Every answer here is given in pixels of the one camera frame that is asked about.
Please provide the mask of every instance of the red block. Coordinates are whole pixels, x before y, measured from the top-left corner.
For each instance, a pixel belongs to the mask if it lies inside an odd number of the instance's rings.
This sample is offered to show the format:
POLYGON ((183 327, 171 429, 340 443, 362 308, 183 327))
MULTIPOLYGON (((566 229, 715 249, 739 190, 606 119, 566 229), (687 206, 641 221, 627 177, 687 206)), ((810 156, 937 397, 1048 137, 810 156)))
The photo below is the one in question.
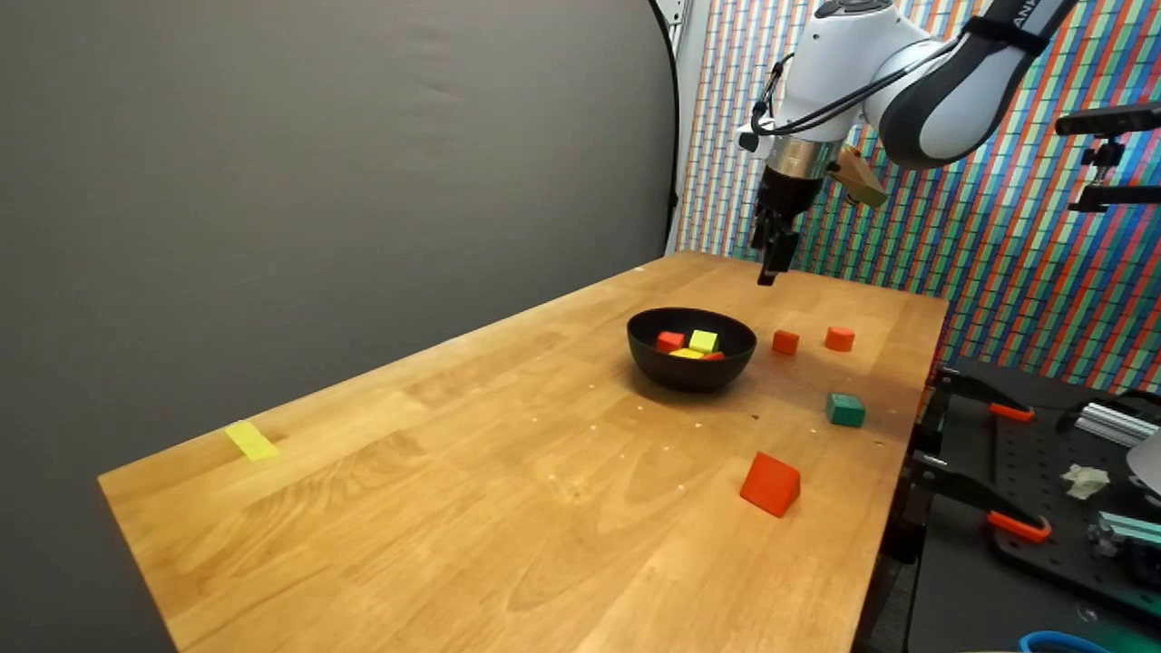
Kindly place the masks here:
POLYGON ((687 334, 684 334, 684 330, 660 330, 660 334, 656 334, 656 347, 660 347, 660 353, 687 347, 687 334))
POLYGON ((829 327, 829 347, 851 353, 856 345, 856 330, 851 327, 829 327))
POLYGON ((794 330, 772 330, 768 353, 794 354, 799 353, 799 334, 794 330))
POLYGON ((779 518, 799 502, 799 487, 799 469, 755 452, 750 474, 739 483, 739 497, 779 518))

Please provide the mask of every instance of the green block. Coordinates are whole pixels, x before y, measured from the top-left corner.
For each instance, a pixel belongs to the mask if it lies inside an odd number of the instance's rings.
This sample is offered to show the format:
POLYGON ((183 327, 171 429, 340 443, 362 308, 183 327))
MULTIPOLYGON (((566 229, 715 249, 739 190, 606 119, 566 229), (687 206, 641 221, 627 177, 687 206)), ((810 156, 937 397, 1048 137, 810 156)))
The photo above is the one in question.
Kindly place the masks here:
POLYGON ((868 421, 868 405, 856 397, 829 393, 831 423, 859 429, 868 421))

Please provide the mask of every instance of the gray backdrop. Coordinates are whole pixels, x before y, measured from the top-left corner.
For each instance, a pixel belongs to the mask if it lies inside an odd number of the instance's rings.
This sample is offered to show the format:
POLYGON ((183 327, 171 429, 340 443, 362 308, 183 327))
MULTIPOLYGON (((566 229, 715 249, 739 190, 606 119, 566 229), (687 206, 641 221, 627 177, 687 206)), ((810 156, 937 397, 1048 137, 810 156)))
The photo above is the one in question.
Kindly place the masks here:
POLYGON ((0 648, 161 648, 96 474, 660 255, 651 0, 0 5, 0 648))

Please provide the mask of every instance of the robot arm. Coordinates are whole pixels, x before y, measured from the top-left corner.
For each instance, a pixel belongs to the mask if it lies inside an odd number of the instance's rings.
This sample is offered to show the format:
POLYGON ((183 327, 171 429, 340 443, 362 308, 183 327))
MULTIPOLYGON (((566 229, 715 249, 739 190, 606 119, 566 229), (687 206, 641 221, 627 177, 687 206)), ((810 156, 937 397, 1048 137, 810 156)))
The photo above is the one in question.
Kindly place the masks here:
POLYGON ((824 0, 794 58, 772 69, 744 144, 768 134, 755 239, 760 283, 794 258, 794 218, 810 210, 859 110, 901 166, 943 166, 970 156, 1008 110, 1028 64, 1079 0, 993 0, 957 41, 912 25, 892 0, 824 0))

